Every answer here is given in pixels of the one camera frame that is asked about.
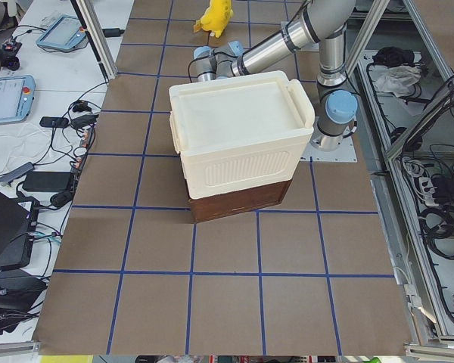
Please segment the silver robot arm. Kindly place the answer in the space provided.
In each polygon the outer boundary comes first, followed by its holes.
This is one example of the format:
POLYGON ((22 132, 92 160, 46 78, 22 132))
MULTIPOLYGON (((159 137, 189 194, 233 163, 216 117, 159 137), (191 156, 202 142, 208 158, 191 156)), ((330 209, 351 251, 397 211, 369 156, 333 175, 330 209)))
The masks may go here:
POLYGON ((183 150, 280 141, 305 148, 314 132, 315 114, 296 80, 266 68, 309 43, 342 36, 352 1, 321 1, 302 6, 298 20, 245 51, 239 42, 196 48, 200 81, 208 81, 207 102, 185 127, 183 150))

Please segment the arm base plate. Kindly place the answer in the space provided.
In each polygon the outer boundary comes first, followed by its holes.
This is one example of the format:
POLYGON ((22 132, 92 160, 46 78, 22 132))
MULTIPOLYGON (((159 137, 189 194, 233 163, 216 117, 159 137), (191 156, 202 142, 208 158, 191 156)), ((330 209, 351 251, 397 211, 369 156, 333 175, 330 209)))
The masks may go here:
POLYGON ((320 141, 320 144, 309 142, 301 154, 301 162, 320 162, 320 163, 357 163, 356 150, 353 137, 348 135, 352 130, 350 124, 346 124, 344 133, 336 138, 328 137, 319 131, 317 123, 319 116, 315 117, 313 138, 320 141))

